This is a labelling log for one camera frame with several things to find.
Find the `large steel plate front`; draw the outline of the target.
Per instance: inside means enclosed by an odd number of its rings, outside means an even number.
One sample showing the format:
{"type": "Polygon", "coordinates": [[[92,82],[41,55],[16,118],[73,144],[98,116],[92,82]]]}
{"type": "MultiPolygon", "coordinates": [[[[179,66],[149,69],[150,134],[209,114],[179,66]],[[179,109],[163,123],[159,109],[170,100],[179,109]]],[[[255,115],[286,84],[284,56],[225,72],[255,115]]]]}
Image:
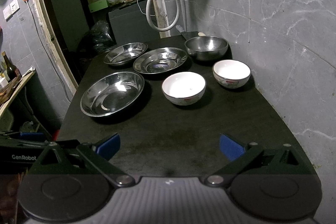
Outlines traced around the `large steel plate front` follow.
{"type": "Polygon", "coordinates": [[[92,84],[82,95],[81,111],[94,118],[107,117],[131,105],[143,92],[144,78],[131,71],[116,72],[92,84]]]}

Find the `white ceramic bowl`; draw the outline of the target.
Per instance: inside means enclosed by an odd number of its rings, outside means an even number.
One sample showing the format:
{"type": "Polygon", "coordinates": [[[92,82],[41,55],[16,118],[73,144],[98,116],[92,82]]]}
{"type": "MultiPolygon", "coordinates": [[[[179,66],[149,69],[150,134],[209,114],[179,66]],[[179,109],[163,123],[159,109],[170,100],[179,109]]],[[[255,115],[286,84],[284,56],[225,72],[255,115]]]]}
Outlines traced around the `white ceramic bowl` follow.
{"type": "Polygon", "coordinates": [[[194,72],[175,73],[162,83],[164,96],[173,104],[188,106],[198,102],[206,90],[203,76],[194,72]]]}
{"type": "Polygon", "coordinates": [[[251,69],[238,60],[221,60],[214,64],[213,75],[221,86],[236,89],[248,82],[251,69]]]}

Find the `deep steel bowl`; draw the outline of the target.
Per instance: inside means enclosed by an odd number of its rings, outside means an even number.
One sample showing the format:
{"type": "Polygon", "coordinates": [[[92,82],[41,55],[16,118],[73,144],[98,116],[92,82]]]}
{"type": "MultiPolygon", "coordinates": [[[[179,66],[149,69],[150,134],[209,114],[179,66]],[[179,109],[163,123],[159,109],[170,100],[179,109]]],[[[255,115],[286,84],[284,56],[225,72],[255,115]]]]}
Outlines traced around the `deep steel bowl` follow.
{"type": "Polygon", "coordinates": [[[228,46],[226,39],[207,35],[190,38],[185,42],[189,56],[199,61],[210,61],[224,56],[228,46]]]}

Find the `wooden side shelf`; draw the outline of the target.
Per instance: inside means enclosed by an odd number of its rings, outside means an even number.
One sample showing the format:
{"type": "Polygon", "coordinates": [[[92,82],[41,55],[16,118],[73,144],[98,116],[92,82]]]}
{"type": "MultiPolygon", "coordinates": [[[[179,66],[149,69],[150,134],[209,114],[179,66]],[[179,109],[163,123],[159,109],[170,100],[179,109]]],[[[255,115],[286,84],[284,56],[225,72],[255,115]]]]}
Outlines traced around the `wooden side shelf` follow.
{"type": "Polygon", "coordinates": [[[25,87],[26,83],[33,77],[36,69],[34,66],[30,67],[24,75],[20,78],[20,80],[12,80],[9,83],[9,87],[11,88],[8,93],[3,95],[3,99],[1,99],[1,119],[5,115],[6,110],[10,107],[11,103],[15,100],[19,92],[25,87]]]}

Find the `dark glass bottle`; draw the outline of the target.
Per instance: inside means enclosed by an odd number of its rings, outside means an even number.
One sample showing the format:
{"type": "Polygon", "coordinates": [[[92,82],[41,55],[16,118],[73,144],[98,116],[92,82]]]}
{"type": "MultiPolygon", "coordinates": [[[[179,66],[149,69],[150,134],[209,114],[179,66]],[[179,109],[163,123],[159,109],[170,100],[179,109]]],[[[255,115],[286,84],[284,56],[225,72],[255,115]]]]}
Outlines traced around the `dark glass bottle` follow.
{"type": "Polygon", "coordinates": [[[21,73],[19,69],[9,60],[5,51],[2,52],[2,57],[6,64],[6,71],[9,79],[12,81],[16,77],[21,78],[21,73]]]}

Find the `black plastic bag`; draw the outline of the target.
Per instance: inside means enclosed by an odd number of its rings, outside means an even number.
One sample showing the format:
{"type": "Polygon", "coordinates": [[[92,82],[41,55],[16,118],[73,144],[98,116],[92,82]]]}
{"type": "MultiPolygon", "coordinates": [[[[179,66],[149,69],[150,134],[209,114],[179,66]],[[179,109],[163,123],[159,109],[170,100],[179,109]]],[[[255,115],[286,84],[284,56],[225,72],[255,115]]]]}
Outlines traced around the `black plastic bag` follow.
{"type": "Polygon", "coordinates": [[[91,36],[93,47],[98,53],[109,51],[116,45],[110,35],[109,24],[106,20],[99,20],[93,25],[91,36]]]}

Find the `cleaver knife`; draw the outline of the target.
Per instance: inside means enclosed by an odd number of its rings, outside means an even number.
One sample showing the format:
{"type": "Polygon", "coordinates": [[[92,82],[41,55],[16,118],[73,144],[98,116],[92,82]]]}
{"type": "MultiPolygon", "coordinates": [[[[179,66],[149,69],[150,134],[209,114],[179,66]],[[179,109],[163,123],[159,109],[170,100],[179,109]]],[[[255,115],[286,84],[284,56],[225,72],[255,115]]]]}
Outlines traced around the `cleaver knife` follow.
{"type": "Polygon", "coordinates": [[[199,36],[205,36],[206,34],[202,33],[202,32],[198,32],[198,31],[191,31],[191,32],[187,32],[184,30],[184,28],[177,24],[175,26],[176,30],[185,38],[185,40],[189,40],[191,38],[194,37],[199,37],[199,36]]]}

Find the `grey cabinet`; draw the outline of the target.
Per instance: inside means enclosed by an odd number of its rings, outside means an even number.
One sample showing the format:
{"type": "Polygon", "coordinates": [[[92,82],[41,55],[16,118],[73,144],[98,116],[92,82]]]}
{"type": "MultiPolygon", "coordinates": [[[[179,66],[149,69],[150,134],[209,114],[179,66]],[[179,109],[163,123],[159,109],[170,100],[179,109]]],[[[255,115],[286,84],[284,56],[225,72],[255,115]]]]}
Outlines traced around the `grey cabinet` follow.
{"type": "Polygon", "coordinates": [[[159,32],[153,30],[147,22],[146,4],[147,0],[135,1],[134,4],[109,12],[109,22],[117,45],[160,38],[159,32]]]}

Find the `green box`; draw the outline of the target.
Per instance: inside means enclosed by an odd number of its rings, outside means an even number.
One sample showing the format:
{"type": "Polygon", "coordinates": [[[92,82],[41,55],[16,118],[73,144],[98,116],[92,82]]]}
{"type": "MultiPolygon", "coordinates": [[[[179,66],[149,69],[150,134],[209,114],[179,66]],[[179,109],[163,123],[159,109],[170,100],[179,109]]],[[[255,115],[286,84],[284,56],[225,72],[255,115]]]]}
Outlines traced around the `green box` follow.
{"type": "Polygon", "coordinates": [[[91,13],[102,10],[102,9],[105,9],[108,6],[109,5],[108,5],[107,0],[98,0],[98,1],[92,2],[88,5],[91,13]]]}

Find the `white wall switch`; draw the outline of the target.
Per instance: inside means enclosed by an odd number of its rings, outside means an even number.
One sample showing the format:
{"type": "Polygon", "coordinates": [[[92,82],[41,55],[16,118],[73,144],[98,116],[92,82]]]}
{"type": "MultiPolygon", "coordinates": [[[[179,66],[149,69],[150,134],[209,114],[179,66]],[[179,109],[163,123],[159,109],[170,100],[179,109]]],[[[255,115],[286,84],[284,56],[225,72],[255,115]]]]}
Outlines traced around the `white wall switch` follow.
{"type": "Polygon", "coordinates": [[[3,17],[8,20],[20,9],[18,0],[13,0],[9,5],[3,9],[3,17]]]}

